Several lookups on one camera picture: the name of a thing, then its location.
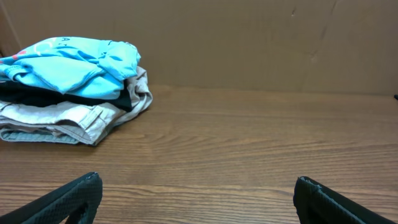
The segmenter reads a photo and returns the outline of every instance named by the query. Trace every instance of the brown wall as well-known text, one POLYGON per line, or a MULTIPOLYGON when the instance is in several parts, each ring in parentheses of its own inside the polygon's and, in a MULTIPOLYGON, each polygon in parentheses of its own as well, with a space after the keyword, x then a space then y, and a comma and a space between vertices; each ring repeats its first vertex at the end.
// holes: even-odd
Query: brown wall
POLYGON ((125 40, 151 83, 398 92, 398 1, 1 1, 23 47, 63 35, 125 40))

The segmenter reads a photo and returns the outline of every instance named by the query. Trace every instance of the wood grain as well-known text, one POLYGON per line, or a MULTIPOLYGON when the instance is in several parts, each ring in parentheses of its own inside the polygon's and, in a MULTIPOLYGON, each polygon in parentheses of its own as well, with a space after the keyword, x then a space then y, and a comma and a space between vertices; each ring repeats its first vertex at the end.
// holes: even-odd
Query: wood grain
POLYGON ((151 86, 98 147, 0 142, 0 214, 95 170, 96 223, 298 223, 307 175, 398 222, 398 101, 151 86))

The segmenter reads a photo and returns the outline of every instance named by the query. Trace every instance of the cardboard backdrop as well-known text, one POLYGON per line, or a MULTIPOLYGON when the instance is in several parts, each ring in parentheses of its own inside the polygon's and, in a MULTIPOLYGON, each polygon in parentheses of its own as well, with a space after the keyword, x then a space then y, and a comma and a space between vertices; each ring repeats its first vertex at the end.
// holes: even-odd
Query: cardboard backdrop
POLYGON ((3 54, 55 36, 128 41, 150 83, 398 93, 398 1, 0 0, 3 54))

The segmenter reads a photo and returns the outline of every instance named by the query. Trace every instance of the light blue t-shirt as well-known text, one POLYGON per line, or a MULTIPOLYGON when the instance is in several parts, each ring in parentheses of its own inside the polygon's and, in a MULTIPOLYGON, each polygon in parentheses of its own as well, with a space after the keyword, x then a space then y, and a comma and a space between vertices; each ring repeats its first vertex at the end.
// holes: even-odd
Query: light blue t-shirt
POLYGON ((137 75, 140 58, 127 42, 54 37, 0 58, 0 80, 112 100, 123 90, 123 80, 137 75))

